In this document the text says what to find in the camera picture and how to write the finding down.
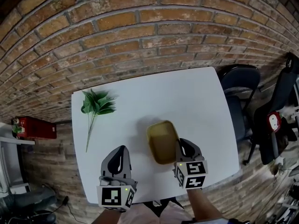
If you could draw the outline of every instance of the human arm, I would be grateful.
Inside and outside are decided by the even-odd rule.
[[[222,214],[210,203],[201,189],[189,189],[187,193],[197,221],[222,218]]]
[[[119,211],[105,209],[92,224],[117,224],[120,217]]]

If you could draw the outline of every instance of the red box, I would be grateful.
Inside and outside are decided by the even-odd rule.
[[[18,126],[23,130],[22,133],[17,133],[18,137],[45,139],[56,139],[57,137],[56,124],[28,116],[18,119]]]

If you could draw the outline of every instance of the tabletop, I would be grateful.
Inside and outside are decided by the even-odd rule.
[[[162,120],[172,122],[180,138],[200,147],[208,164],[203,187],[239,170],[232,119],[214,68],[136,77],[95,86],[93,91],[108,91],[116,97],[116,111],[96,118],[86,153],[88,119],[80,110],[84,94],[77,91],[71,98],[78,168],[90,203],[98,203],[96,186],[102,161],[120,145],[128,148],[132,178],[138,181],[133,203],[186,193],[174,178],[173,164],[157,164],[147,142],[148,126]]]

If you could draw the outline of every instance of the yellow plastic container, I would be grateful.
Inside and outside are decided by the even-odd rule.
[[[154,159],[159,164],[176,161],[176,141],[178,134],[173,124],[166,120],[151,125],[147,129],[149,147]]]

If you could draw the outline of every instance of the black chair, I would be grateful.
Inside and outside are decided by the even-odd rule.
[[[248,107],[248,104],[250,103],[260,82],[260,72],[255,66],[236,64],[224,67],[224,69],[218,73],[218,77],[223,91],[235,87],[249,88],[252,90],[249,98],[247,99],[239,99],[236,95],[226,94],[226,100],[233,121],[236,141],[239,142],[250,138],[246,136],[247,130],[245,126],[245,118],[248,120],[250,127],[252,122],[250,122],[246,108]]]
[[[267,115],[273,111],[281,110],[285,106],[295,85],[298,74],[299,59],[294,54],[289,53],[286,67],[280,72],[278,76],[278,80],[271,100],[256,109],[254,113],[254,125],[252,130],[254,142],[252,142],[248,160],[245,161],[244,164],[250,162],[257,144],[260,146],[261,158],[264,165],[276,159],[285,148],[276,147],[279,143],[277,141],[278,135],[271,137],[271,135],[269,134],[269,129],[267,126]],[[289,140],[293,139],[294,133],[292,132],[292,127],[294,127],[294,125],[296,125],[296,128],[298,128],[297,122],[295,124],[289,125],[287,124],[286,120],[282,118],[282,132],[278,131],[280,132],[280,137],[287,136]]]

